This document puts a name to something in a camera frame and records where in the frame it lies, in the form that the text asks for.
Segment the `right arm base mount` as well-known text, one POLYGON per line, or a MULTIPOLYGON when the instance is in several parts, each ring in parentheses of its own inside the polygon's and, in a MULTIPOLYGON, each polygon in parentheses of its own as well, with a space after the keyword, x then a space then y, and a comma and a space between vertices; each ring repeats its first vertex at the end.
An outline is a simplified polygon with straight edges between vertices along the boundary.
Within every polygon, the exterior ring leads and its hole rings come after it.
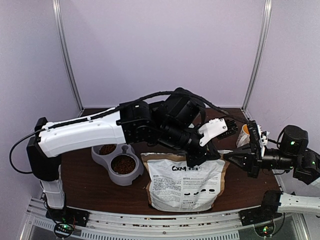
POLYGON ((282 216, 274 207, 262 205, 241 210, 238 214, 243 227, 272 221, 282 216))

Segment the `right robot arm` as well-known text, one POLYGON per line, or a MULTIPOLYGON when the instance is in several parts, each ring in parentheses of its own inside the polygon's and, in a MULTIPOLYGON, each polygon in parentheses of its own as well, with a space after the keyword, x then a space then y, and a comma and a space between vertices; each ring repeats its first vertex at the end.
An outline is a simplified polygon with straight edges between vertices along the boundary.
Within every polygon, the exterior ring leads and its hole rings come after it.
MULTIPOLYGON (((267 148, 268 136, 253 120, 247 125, 249 143, 221 155, 226 160, 247 172, 248 177, 257 178, 261 170, 283 170, 293 172, 293 177, 306 185, 320 186, 320 155, 308 148, 308 132, 296 125, 287 125, 275 144, 267 148)), ((261 205, 256 210, 259 220, 266 221, 277 213, 320 213, 320 199, 298 196, 282 191, 265 192, 261 205)))

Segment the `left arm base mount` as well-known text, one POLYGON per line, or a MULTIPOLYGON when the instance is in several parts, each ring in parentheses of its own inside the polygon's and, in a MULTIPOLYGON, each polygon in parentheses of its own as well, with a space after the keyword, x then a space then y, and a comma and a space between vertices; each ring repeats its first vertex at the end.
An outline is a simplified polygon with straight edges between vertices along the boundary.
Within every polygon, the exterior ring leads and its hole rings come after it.
POLYGON ((86 227, 90 213, 86 210, 80 210, 70 207, 63 209, 53 209, 48 207, 45 217, 56 222, 67 223, 79 227, 86 227))

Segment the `dog food bag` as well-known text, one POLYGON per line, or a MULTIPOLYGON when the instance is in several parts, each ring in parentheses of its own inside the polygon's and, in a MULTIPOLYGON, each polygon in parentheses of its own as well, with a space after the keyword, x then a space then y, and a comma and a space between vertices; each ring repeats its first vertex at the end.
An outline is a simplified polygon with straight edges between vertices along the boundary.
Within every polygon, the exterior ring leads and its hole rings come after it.
POLYGON ((150 181, 146 186, 149 204, 162 212, 208 211, 225 189, 229 162, 209 160, 189 167, 186 157, 173 153, 146 152, 141 160, 150 181))

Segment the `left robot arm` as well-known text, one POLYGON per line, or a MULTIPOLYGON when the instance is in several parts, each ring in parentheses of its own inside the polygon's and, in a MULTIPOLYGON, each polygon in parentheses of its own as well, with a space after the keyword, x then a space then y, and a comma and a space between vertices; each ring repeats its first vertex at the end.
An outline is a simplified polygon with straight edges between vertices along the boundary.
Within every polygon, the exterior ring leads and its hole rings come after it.
POLYGON ((60 177, 61 154, 98 145, 146 142, 186 154, 189 167, 220 155, 212 139, 227 131, 222 118, 205 120, 209 102, 186 89, 165 92, 166 99, 149 103, 154 94, 105 111, 61 122, 40 118, 26 147, 33 175, 39 179, 47 205, 61 222, 72 218, 60 177))

